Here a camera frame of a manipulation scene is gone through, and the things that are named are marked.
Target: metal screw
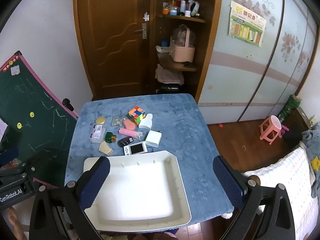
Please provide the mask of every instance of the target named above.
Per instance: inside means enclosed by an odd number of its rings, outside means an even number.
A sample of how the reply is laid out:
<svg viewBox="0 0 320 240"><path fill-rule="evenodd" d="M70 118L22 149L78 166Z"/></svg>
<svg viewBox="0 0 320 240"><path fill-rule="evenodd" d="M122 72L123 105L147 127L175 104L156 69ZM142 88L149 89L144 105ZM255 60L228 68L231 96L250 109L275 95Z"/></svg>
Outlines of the metal screw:
<svg viewBox="0 0 320 240"><path fill-rule="evenodd" d="M257 185L257 183L253 180L253 179L249 179L248 180L248 184L252 187L254 187L255 185Z"/></svg>
<svg viewBox="0 0 320 240"><path fill-rule="evenodd" d="M278 184L278 187L279 187L279 189L282 189L282 190L285 189L285 186L283 184L281 184L281 183Z"/></svg>
<svg viewBox="0 0 320 240"><path fill-rule="evenodd" d="M75 181L69 181L67 187L74 187L76 185Z"/></svg>
<svg viewBox="0 0 320 240"><path fill-rule="evenodd" d="M45 185L42 185L39 187L39 191L44 191L45 190Z"/></svg>

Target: yellow star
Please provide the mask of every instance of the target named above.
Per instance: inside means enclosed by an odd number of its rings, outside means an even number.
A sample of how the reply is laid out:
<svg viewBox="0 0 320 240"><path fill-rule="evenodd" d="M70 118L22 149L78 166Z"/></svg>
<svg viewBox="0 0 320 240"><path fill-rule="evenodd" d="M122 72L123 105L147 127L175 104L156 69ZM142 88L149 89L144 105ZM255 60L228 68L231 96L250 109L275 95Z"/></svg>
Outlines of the yellow star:
<svg viewBox="0 0 320 240"><path fill-rule="evenodd" d="M312 168L313 168L315 171L319 171L320 160L318 159L318 156L316 156L316 157L313 159L313 161L311 161L310 163L311 163Z"/></svg>

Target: sliding wardrobe door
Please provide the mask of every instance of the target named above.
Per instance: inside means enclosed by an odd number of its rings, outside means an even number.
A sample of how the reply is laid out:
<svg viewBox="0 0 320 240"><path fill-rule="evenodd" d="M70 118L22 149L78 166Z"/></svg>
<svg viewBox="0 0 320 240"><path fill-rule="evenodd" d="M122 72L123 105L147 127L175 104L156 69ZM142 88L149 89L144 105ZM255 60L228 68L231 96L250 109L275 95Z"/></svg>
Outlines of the sliding wardrobe door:
<svg viewBox="0 0 320 240"><path fill-rule="evenodd" d="M267 20L261 47L228 35L231 1ZM275 46L282 3L283 0L222 0L212 57L198 102L207 123L235 122L244 111Z"/></svg>
<svg viewBox="0 0 320 240"><path fill-rule="evenodd" d="M298 83L301 82L304 74L306 73L306 70L308 68L311 55L313 53L313 49L316 42L316 30L317 25L315 20L313 19L310 11L308 10L308 22L307 22L307 32L306 37L304 40L304 44L296 65L296 68L291 76L292 80L297 80ZM268 115L277 115L281 109L283 108L284 104L287 102L290 95L294 94L297 90L297 86L293 85L290 81L287 84L287 87L285 88L284 92L278 99L276 105L273 107L273 109L270 111Z"/></svg>
<svg viewBox="0 0 320 240"><path fill-rule="evenodd" d="M284 14L279 40L266 75L249 107L240 121L265 118L277 105L287 86L293 92L299 86L299 80L293 77L294 70L305 42L308 21L308 9L302 0L284 0Z"/></svg>

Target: pink basket handle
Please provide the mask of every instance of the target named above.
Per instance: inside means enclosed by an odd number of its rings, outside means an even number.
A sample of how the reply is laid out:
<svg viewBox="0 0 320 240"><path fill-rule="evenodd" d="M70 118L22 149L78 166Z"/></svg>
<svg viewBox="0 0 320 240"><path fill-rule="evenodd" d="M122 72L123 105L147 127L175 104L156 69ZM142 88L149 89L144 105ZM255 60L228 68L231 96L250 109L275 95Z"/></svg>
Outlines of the pink basket handle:
<svg viewBox="0 0 320 240"><path fill-rule="evenodd" d="M190 29L187 27L187 33L186 33L186 42L184 44L184 47L189 47L189 37L190 37Z"/></svg>

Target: white plastic tray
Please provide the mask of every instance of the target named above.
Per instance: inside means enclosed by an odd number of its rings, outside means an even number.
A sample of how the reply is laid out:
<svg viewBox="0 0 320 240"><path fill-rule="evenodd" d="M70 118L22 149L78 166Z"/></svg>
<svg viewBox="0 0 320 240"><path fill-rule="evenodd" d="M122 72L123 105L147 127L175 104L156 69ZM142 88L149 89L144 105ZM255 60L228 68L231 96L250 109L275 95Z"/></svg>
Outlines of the white plastic tray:
<svg viewBox="0 0 320 240"><path fill-rule="evenodd" d="M143 232L191 220L177 158L168 151L108 157L110 174L85 210L97 230ZM84 161L89 170L98 158Z"/></svg>

